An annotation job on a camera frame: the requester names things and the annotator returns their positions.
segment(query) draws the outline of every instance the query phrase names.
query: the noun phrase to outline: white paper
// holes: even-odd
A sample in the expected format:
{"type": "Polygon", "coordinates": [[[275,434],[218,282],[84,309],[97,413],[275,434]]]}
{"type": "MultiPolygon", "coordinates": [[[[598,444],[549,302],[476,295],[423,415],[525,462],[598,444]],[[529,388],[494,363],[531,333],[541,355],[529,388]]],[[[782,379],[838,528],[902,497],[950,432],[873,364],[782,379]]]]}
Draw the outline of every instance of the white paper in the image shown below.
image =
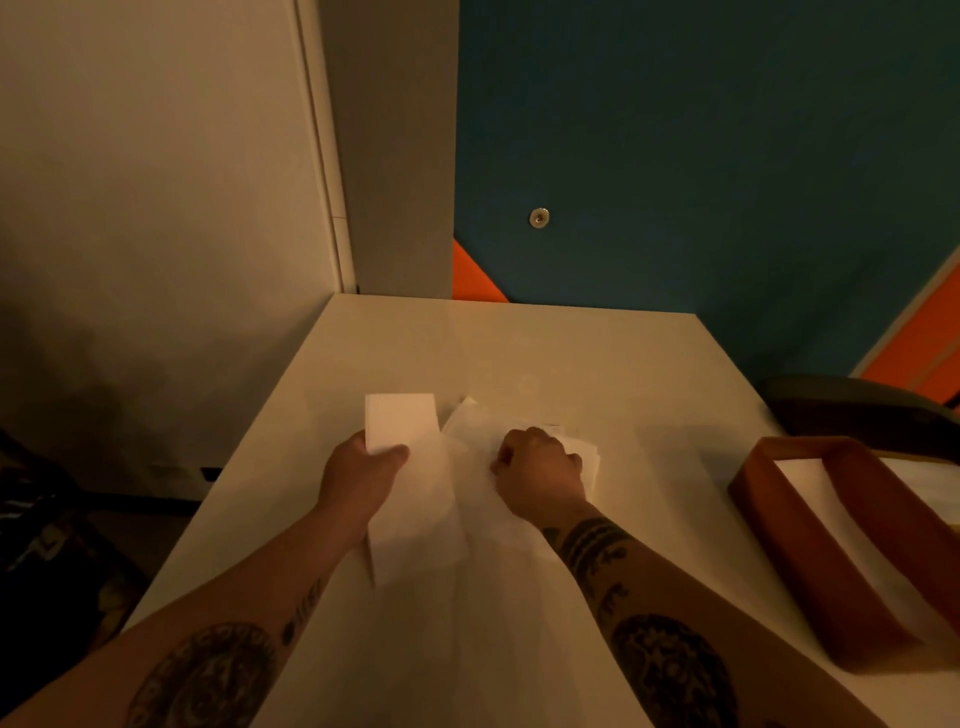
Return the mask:
{"type": "Polygon", "coordinates": [[[410,448],[387,502],[368,528],[376,586],[467,557],[448,453],[431,395],[367,395],[367,451],[410,448]]]}
{"type": "MultiPolygon", "coordinates": [[[[535,423],[499,416],[467,397],[444,425],[449,447],[457,504],[464,529],[471,536],[489,538],[507,546],[531,552],[540,558],[555,559],[553,549],[529,523],[510,512],[494,488],[490,463],[495,459],[503,436],[511,429],[526,429],[535,423]]],[[[564,444],[567,453],[583,458],[584,489],[592,498],[593,484],[600,468],[600,455],[591,443],[562,435],[556,425],[537,425],[564,444]]]]}
{"type": "Polygon", "coordinates": [[[779,460],[777,465],[900,624],[931,647],[958,654],[960,638],[856,524],[823,461],[779,460]]]}
{"type": "Polygon", "coordinates": [[[880,459],[944,522],[960,525],[960,466],[895,457],[880,459]]]}

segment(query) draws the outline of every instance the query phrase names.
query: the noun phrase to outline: wooden tray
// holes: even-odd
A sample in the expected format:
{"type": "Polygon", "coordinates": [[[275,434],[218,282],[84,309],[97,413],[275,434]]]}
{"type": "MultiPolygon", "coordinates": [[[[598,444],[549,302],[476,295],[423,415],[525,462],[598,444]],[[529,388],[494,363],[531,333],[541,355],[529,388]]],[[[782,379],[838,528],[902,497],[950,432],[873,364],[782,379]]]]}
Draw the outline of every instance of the wooden tray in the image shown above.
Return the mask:
{"type": "Polygon", "coordinates": [[[761,439],[729,493],[830,658],[850,672],[947,667],[898,622],[775,462],[802,458],[823,461],[860,529],[958,634],[960,539],[856,440],[761,439]]]}

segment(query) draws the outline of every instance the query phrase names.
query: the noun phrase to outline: hand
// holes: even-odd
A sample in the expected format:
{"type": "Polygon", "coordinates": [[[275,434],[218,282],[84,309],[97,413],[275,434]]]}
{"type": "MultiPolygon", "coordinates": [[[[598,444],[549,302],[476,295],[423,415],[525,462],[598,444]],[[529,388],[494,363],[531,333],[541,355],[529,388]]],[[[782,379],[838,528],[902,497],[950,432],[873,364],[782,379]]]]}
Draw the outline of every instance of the hand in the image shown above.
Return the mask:
{"type": "Polygon", "coordinates": [[[538,427],[512,429],[490,469],[507,507],[537,528],[555,525],[558,509],[587,502],[580,455],[566,454],[560,440],[538,427]]]}
{"type": "Polygon", "coordinates": [[[360,430],[334,448],[326,461],[317,509],[332,514],[338,527],[345,528],[355,544],[360,543],[409,458],[410,449],[405,445],[368,454],[366,435],[360,430]]]}

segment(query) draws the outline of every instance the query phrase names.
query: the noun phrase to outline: orange stripe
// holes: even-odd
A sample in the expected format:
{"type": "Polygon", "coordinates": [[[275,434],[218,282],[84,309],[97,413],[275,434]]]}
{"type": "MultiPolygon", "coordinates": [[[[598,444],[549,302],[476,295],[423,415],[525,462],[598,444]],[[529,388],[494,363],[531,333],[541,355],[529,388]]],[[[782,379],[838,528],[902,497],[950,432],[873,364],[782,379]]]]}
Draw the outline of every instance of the orange stripe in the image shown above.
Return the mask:
{"type": "Polygon", "coordinates": [[[916,389],[960,337],[960,266],[955,267],[867,367],[864,379],[916,389]]]}
{"type": "Polygon", "coordinates": [[[456,240],[453,241],[453,298],[456,301],[507,302],[507,297],[456,240]]]}
{"type": "Polygon", "coordinates": [[[960,390],[960,346],[930,373],[917,388],[919,394],[934,401],[945,402],[960,390]]]}

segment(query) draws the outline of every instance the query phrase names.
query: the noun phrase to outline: forearm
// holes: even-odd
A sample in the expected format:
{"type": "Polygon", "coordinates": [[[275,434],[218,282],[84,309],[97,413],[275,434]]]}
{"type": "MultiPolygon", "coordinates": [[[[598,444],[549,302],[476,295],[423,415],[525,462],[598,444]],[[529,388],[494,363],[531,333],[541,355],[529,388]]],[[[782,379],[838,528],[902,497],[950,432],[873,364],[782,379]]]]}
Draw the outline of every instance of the forearm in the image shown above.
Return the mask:
{"type": "Polygon", "coordinates": [[[166,716],[202,710],[203,701],[220,715],[237,714],[222,724],[245,725],[353,543],[335,514],[314,509],[47,686],[3,728],[65,719],[104,728],[166,725],[166,716]]]}
{"type": "Polygon", "coordinates": [[[655,726],[881,726],[770,630],[583,502],[535,523],[655,726]]]}

